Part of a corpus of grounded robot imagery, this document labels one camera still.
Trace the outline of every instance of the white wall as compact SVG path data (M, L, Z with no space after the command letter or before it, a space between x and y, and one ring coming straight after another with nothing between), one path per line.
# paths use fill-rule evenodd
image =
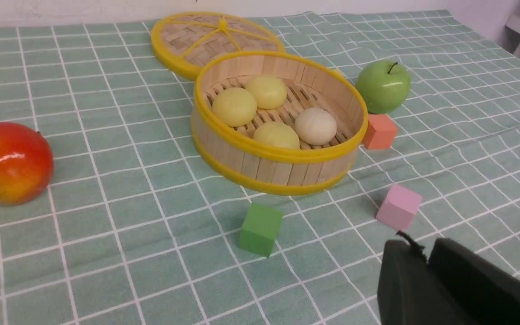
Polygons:
M513 45L504 25L512 14L520 14L520 0L450 0L448 9L456 20L504 49Z
M243 17L449 9L461 23L508 48L504 28L520 0L0 0L0 26L113 23L193 10Z
M206 10L243 17L445 8L448 0L0 0L0 25L111 23Z

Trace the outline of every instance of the foam block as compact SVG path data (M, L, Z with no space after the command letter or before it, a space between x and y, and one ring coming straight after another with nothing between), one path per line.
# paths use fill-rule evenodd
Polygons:
M362 142L368 150L388 149L392 146L398 128L386 114L369 114L367 133Z
M407 230L422 200L421 195L393 184L376 214L376 219L396 231Z
M240 230L238 247L264 257L270 257L274 241L280 232L283 213L252 203Z

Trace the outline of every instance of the apple stem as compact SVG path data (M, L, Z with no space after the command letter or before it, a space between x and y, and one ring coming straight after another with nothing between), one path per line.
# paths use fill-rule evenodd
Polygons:
M392 71L392 68L394 68L397 64L398 64L398 62L395 62L392 66L390 66L390 69L388 69L388 74L390 74L390 72Z

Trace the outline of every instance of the bamboo steamer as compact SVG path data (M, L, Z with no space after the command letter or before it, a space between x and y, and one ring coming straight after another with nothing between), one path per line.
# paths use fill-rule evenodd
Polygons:
M232 128L211 111L220 91L244 87L256 74L273 74L288 88L285 103L258 109L252 122ZM337 183L357 158L367 131L367 107L352 84L338 72L305 58L273 51L225 54L202 68L195 81L192 136L202 158L227 179L256 191L305 195ZM304 109L320 107L338 124L335 138L324 146L301 141L301 150L281 149L252 139L268 121L293 127Z
M160 20L152 28L155 57L169 70L195 80L202 66L236 51L279 51L284 45L262 25L215 12L185 12Z

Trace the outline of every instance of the orange cube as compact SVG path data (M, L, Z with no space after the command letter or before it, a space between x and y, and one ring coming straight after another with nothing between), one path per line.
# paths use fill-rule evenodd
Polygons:
M388 149L398 131L388 115L369 114L368 129L362 142L368 150Z

